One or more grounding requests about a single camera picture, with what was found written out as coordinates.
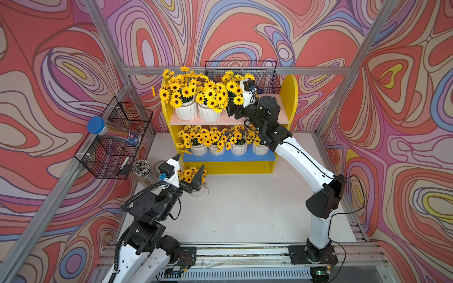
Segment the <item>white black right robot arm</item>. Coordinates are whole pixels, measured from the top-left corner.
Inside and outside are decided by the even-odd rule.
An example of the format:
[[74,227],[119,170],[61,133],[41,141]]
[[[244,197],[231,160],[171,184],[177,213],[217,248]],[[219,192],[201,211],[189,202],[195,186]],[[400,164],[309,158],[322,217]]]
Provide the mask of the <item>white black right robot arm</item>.
[[292,133],[278,122],[280,106],[275,97],[246,99],[242,105],[230,102],[228,116],[244,118],[244,126],[260,138],[260,143],[286,160],[306,180],[314,194],[306,200],[311,213],[310,235],[304,253],[312,264],[333,255],[330,224],[339,207],[347,178],[335,175],[312,158]]

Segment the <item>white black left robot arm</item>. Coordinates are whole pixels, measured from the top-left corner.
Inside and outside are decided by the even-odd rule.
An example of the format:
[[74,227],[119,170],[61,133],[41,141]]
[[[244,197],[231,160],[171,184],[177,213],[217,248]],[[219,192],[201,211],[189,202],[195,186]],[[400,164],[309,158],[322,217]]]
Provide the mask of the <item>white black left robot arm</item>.
[[165,235],[163,221],[175,219],[171,211],[180,204],[184,192],[201,190],[207,175],[203,166],[178,173],[169,162],[159,166],[159,180],[146,187],[120,208],[133,216],[133,222],[121,234],[114,251],[113,265],[105,283],[149,283],[159,278],[167,265],[180,257],[180,242]]

